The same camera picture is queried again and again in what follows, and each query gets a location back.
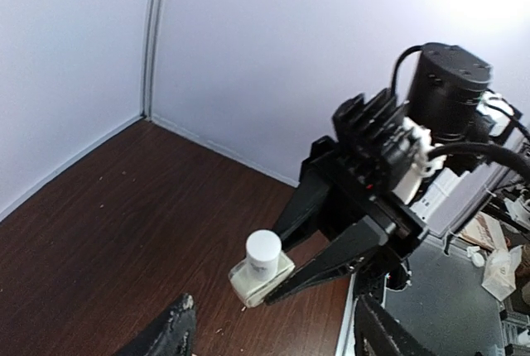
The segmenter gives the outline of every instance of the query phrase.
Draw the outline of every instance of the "white wall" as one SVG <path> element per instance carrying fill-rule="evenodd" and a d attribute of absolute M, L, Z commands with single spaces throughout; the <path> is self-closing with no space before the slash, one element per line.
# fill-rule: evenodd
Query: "white wall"
<path fill-rule="evenodd" d="M 0 219 L 139 116 L 146 7 L 0 0 Z"/>
<path fill-rule="evenodd" d="M 487 60 L 530 113 L 530 0 L 165 0 L 155 120 L 293 183 L 337 106 L 428 41 Z"/>

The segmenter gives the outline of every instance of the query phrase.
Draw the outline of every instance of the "wire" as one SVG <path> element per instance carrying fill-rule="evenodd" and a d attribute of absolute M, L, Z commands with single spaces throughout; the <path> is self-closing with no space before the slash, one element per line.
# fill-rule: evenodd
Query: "wire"
<path fill-rule="evenodd" d="M 390 93 L 391 95 L 396 94 L 396 86 L 398 83 L 398 71 L 399 66 L 403 63 L 405 58 L 407 58 L 410 54 L 414 54 L 415 52 L 419 52 L 422 50 L 422 46 L 412 46 L 407 48 L 396 60 L 396 64 L 394 65 L 394 71 L 392 73 L 392 83 L 390 84 Z"/>
<path fill-rule="evenodd" d="M 498 192 L 500 190 L 505 190 L 507 188 L 511 188 L 512 186 L 517 186 L 521 184 L 524 184 L 524 180 L 516 180 L 515 182 L 510 182 L 509 184 L 499 186 L 498 188 L 491 190 L 491 192 Z"/>
<path fill-rule="evenodd" d="M 498 106 L 493 106 L 493 105 L 490 105 L 489 103 L 486 104 L 486 106 L 490 109 L 493 109 L 493 110 L 496 110 L 497 112 L 501 112 L 504 116 L 506 116 L 510 122 L 512 122 L 512 124 L 518 128 L 518 130 L 524 135 L 525 138 L 527 138 L 527 140 L 530 142 L 530 132 L 528 131 L 528 129 L 526 127 L 524 127 L 524 125 L 519 122 L 512 114 L 506 112 L 505 110 L 503 110 L 502 108 L 499 108 Z"/>
<path fill-rule="evenodd" d="M 527 162 L 516 152 L 493 143 L 455 142 L 436 147 L 428 154 L 430 160 L 445 155 L 484 155 L 517 172 L 530 183 L 530 166 Z"/>

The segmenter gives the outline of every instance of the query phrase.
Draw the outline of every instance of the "wooden floor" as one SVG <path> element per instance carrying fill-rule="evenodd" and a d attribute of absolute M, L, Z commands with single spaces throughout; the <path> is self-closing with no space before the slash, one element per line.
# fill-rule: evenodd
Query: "wooden floor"
<path fill-rule="evenodd" d="M 0 354 L 110 355 L 182 292 L 199 356 L 333 355 L 347 282 L 242 311 L 227 274 L 292 188 L 141 122 L 0 226 Z M 325 244 L 313 238 L 296 262 Z"/>

